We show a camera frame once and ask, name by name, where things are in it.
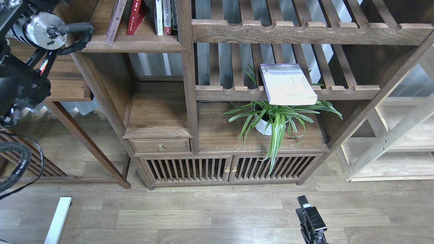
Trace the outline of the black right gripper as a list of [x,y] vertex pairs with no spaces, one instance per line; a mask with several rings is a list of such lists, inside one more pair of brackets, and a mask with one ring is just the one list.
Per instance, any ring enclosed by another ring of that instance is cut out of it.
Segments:
[[296,209],[300,220],[301,233],[306,244],[327,244],[324,232],[327,230],[316,207],[311,207],[306,196],[298,196],[301,208]]

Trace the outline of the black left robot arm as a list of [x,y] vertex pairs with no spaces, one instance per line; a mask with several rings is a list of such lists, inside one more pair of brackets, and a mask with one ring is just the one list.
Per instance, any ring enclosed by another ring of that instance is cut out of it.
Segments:
[[[82,50],[91,41],[91,23],[65,24],[53,14],[57,0],[1,1],[1,126],[13,127],[23,108],[50,96],[48,74],[58,55]],[[8,38],[36,48],[23,62],[11,53]]]

